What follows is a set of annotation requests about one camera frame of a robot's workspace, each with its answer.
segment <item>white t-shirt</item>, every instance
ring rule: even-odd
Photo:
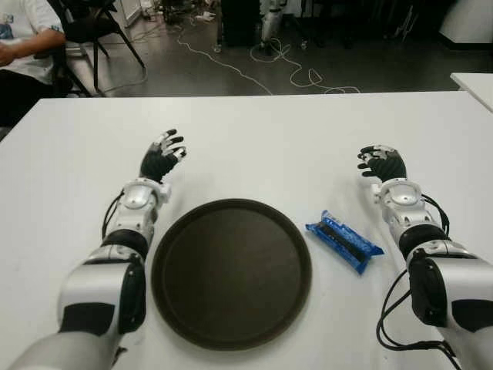
[[[0,0],[0,42],[14,45],[46,29],[63,32],[59,17],[46,0]],[[31,55],[0,69],[31,76],[49,85],[52,67],[52,58],[34,59]]]

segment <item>person's arm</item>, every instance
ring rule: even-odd
[[[8,66],[14,59],[25,58],[65,44],[65,35],[54,29],[46,29],[32,39],[19,44],[6,45],[0,42],[0,67]]]

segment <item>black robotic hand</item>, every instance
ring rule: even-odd
[[[407,177],[406,166],[401,155],[396,149],[389,146],[367,146],[361,150],[357,157],[363,161],[357,168],[361,170],[370,169],[363,172],[365,177],[376,176],[382,182]]]
[[[140,165],[141,177],[146,177],[160,183],[163,176],[184,158],[186,155],[186,148],[184,146],[172,147],[173,144],[181,143],[183,136],[174,135],[176,135],[176,130],[171,129],[159,136],[151,144]]]

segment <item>black chair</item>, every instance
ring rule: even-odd
[[[125,44],[129,47],[132,54],[136,57],[139,64],[145,68],[137,51],[133,48],[132,43],[127,39],[119,24],[112,17],[110,12],[116,12],[113,5],[115,0],[48,0],[55,12],[62,21],[65,31],[65,37],[68,41],[82,44],[92,42],[94,54],[94,88],[103,95],[99,90],[98,84],[98,49],[109,58],[106,49],[99,42],[99,38],[116,33],[120,35]],[[67,10],[70,11],[73,22],[67,18]]]
[[[53,85],[53,97],[65,98],[69,93],[84,94],[88,98],[91,97],[90,92],[80,82],[74,72],[67,66],[67,57],[65,53],[65,46],[57,49],[47,50],[40,52],[34,56],[35,59],[53,58],[53,70],[52,70],[52,85]],[[74,84],[79,90],[72,90]]]

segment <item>blue snack package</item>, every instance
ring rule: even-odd
[[[307,224],[306,228],[332,247],[359,274],[363,274],[371,256],[384,254],[383,250],[340,222],[328,210],[322,212],[321,222]]]

